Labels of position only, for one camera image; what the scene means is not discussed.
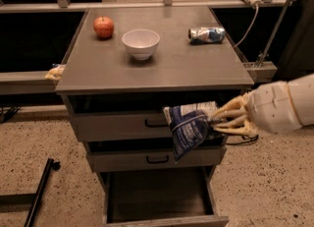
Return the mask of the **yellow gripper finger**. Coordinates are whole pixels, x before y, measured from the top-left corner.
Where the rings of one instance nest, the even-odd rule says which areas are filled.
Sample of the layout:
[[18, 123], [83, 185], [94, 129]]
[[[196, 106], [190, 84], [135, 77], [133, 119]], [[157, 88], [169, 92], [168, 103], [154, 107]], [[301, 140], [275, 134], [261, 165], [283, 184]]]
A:
[[227, 135], [251, 136], [257, 133], [256, 126], [248, 119], [233, 119], [229, 122], [219, 123], [213, 126], [217, 132]]
[[225, 105], [216, 110], [212, 117], [215, 119], [225, 119], [225, 118], [239, 118], [242, 115], [247, 114], [247, 102], [249, 100], [250, 94], [245, 93], [244, 95], [239, 95], [232, 100], [228, 101]]

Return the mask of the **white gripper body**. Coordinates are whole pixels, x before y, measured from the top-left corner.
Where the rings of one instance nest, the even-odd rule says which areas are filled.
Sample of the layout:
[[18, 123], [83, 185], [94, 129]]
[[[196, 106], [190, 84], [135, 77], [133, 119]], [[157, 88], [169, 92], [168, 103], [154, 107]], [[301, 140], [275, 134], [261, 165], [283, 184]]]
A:
[[246, 108], [253, 124], [265, 132], [283, 134], [302, 127], [287, 82], [261, 85], [250, 93]]

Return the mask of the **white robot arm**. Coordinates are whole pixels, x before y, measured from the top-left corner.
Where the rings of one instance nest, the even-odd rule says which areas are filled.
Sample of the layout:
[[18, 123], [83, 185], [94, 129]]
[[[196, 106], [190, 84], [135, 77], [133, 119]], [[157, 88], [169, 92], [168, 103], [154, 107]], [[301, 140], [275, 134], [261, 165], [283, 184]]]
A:
[[215, 131], [248, 136], [288, 133], [314, 124], [314, 75], [264, 84], [233, 98], [213, 117]]

